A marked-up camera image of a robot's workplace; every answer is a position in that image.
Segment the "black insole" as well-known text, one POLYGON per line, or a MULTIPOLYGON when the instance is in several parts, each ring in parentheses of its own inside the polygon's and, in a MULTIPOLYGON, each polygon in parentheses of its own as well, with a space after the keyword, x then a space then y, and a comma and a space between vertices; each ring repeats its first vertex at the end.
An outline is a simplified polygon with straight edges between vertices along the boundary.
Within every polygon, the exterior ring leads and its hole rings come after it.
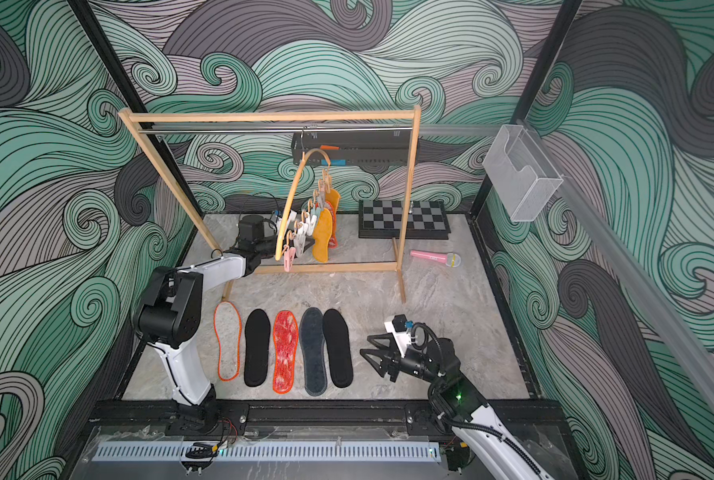
POLYGON ((328 351, 329 370, 333 384, 349 387, 354 379, 349 327, 342 314, 328 309, 323 317, 323 332, 328 351))
POLYGON ((271 323, 263 309, 253 310, 245 325, 244 382, 248 387, 261 386, 267 379, 271 323))

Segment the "grey insole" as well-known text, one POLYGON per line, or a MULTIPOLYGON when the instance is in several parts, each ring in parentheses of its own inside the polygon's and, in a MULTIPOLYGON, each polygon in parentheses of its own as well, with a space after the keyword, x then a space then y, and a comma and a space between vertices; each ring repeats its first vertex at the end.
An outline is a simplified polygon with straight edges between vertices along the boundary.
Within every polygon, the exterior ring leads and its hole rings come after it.
POLYGON ((319 308, 310 307, 304 312, 299 325, 305 390, 312 397, 323 395, 328 388, 323 319, 319 308))

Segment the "red patterned insole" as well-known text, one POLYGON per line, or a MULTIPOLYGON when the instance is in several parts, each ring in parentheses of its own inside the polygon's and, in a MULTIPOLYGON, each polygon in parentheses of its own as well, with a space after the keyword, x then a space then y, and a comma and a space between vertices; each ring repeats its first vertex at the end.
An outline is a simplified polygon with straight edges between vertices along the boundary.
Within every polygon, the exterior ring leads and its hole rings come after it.
POLYGON ((289 310, 280 311, 272 329, 275 348, 273 390, 277 394, 286 394, 294 386, 296 356, 299 343, 298 322, 289 310))
POLYGON ((236 306, 220 302, 213 317, 214 333, 218 342, 217 373, 222 382, 235 380, 241 371, 241 340, 243 321, 236 306))
POLYGON ((336 212, 329 207, 328 211, 330 212, 331 215, 331 223, 332 223, 332 228, 331 228, 331 235, 329 238, 328 242, 328 247, 329 248, 336 248, 338 246, 338 240, 337 240, 337 214, 336 212))

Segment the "orange yellow insole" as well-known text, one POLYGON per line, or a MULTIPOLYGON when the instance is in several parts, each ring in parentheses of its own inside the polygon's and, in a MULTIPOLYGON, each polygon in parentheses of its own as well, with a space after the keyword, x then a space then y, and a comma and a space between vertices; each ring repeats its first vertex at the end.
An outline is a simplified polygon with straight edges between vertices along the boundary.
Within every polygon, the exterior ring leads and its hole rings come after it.
POLYGON ((331 211, 325 208, 318 217, 312 234, 315 243, 312 248, 313 258, 320 263, 329 261, 329 242, 333 233, 333 217, 331 211))
POLYGON ((333 216, 335 216, 338 211, 340 199, 341 195, 335 189, 331 189, 325 194, 326 206, 331 211, 331 214, 333 216))

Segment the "red patterned insole front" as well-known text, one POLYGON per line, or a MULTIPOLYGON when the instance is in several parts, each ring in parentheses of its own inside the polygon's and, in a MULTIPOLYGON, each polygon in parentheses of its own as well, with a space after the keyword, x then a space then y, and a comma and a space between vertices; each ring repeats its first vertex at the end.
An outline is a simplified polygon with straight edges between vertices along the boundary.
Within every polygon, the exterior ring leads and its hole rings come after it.
POLYGON ((235 380, 241 371, 241 340, 243 321, 236 306, 220 302, 213 317, 214 333, 218 342, 217 373, 222 382, 235 380))

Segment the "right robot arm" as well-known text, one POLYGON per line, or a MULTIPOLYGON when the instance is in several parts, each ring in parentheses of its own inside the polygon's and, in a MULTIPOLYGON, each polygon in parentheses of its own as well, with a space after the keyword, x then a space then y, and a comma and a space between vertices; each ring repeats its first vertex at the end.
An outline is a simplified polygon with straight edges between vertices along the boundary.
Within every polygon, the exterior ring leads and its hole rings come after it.
POLYGON ((433 422, 453 433, 497 479, 550 479, 550 473, 508 430, 491 403, 462 373, 453 342, 429 339, 418 346, 408 332, 370 335, 360 350, 380 376, 401 373, 429 383, 433 422))

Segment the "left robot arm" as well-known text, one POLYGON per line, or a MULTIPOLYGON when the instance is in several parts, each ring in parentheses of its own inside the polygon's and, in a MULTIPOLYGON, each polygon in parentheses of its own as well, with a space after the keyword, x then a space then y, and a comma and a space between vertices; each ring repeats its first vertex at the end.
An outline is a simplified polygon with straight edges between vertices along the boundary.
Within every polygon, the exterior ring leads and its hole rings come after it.
POLYGON ((238 221, 234 245, 216 250, 210 260, 178 268, 158 267, 133 311, 135 333, 154 349, 169 375, 172 400, 178 410, 199 422, 214 421, 215 389, 202 367, 192 338, 202 318, 205 291, 252 274, 274 253, 266 227, 274 223, 261 215, 238 221))

